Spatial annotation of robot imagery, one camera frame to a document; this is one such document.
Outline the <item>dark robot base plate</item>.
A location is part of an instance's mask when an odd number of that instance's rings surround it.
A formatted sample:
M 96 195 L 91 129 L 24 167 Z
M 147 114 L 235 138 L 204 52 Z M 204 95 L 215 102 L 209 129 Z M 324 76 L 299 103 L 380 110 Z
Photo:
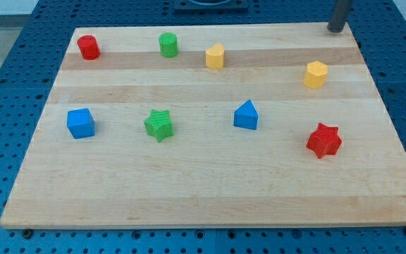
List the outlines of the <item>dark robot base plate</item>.
M 249 0 L 174 0 L 175 13 L 189 13 L 192 11 L 247 11 Z

